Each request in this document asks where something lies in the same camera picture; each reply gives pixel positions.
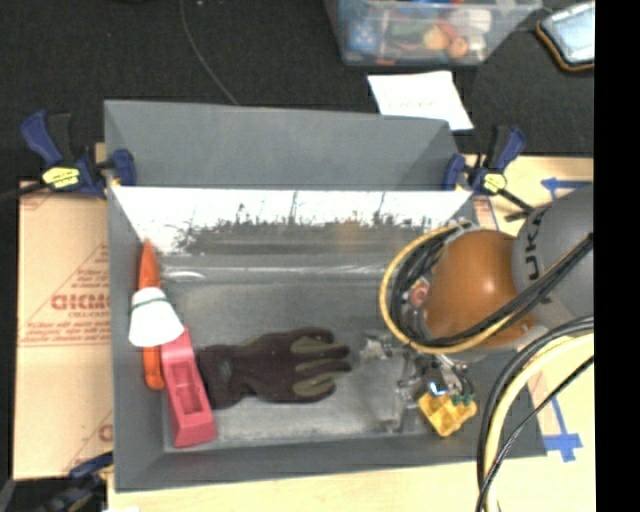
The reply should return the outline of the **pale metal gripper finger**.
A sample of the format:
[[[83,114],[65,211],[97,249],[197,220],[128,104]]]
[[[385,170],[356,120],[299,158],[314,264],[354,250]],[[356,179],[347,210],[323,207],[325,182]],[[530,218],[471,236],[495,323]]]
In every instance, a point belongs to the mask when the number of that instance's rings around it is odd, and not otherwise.
[[[383,421],[388,433],[411,433],[417,425],[416,381],[399,380],[394,391],[391,417]]]
[[[366,334],[358,351],[360,360],[366,363],[390,360],[399,357],[401,353],[401,344],[385,333]]]

